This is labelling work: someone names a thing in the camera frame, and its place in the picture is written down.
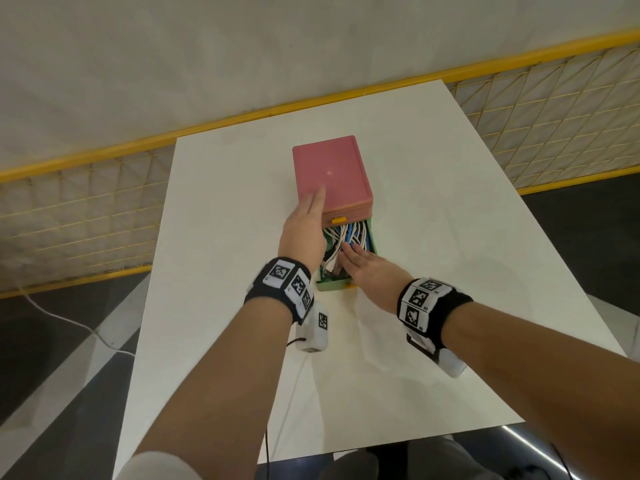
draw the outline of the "white table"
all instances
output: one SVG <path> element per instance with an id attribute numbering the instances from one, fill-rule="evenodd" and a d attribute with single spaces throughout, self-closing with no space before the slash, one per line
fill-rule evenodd
<path id="1" fill-rule="evenodd" d="M 621 352 L 440 81 L 196 134 L 175 150 L 116 473 L 275 255 L 297 202 L 292 147 L 350 134 L 371 182 L 380 254 Z M 470 369 L 446 376 L 359 294 L 318 294 L 329 347 L 287 350 L 272 460 L 520 420 Z"/>

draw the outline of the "hand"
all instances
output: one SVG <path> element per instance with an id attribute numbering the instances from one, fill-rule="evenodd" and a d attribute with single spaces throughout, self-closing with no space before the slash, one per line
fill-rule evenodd
<path id="1" fill-rule="evenodd" d="M 326 240 L 322 233 L 324 187 L 305 197 L 284 222 L 278 256 L 300 261 L 313 274 L 324 256 Z"/>
<path id="2" fill-rule="evenodd" d="M 351 249 L 343 242 L 338 261 L 375 305 L 388 313 L 396 314 L 398 297 L 403 288 L 413 280 L 411 274 L 400 266 L 365 251 L 358 244 L 354 244 Z"/>

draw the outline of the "sleeve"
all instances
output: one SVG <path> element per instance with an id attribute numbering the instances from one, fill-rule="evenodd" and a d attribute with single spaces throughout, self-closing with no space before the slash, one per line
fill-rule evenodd
<path id="1" fill-rule="evenodd" d="M 116 480 L 202 480 L 202 478 L 177 456 L 148 451 L 129 459 Z"/>

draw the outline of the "forearm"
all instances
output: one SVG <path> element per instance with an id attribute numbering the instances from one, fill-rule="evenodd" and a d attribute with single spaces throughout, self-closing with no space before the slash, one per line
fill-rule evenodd
<path id="1" fill-rule="evenodd" d="M 638 467 L 640 364 L 478 303 L 455 309 L 442 339 L 514 411 L 597 477 Z"/>
<path id="2" fill-rule="evenodd" d="M 291 320 L 279 301 L 247 302 L 180 384 L 136 453 L 174 454 L 204 480 L 253 478 Z"/>

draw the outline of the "black wristband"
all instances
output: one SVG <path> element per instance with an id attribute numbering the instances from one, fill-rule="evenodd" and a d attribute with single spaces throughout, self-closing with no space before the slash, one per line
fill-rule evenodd
<path id="1" fill-rule="evenodd" d="M 291 311 L 293 323 L 301 324 L 314 304 L 310 282 L 311 272 L 307 266 L 295 259 L 277 257 L 260 270 L 244 302 L 261 296 L 277 299 Z"/>
<path id="2" fill-rule="evenodd" d="M 418 278 L 409 282 L 396 307 L 398 319 L 406 327 L 430 339 L 437 349 L 442 343 L 442 327 L 453 310 L 473 299 L 444 282 Z"/>

